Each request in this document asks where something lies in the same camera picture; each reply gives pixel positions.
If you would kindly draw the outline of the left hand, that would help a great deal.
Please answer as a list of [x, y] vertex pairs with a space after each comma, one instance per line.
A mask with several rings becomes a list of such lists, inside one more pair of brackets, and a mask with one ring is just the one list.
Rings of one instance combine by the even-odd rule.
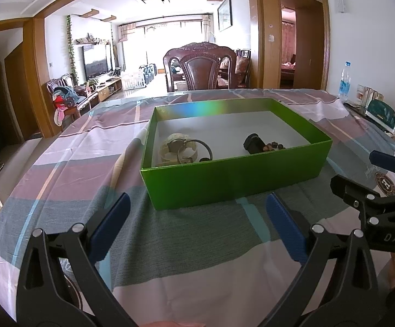
[[175, 321], [156, 321], [141, 325], [140, 327], [205, 327], [204, 323], [175, 322]]

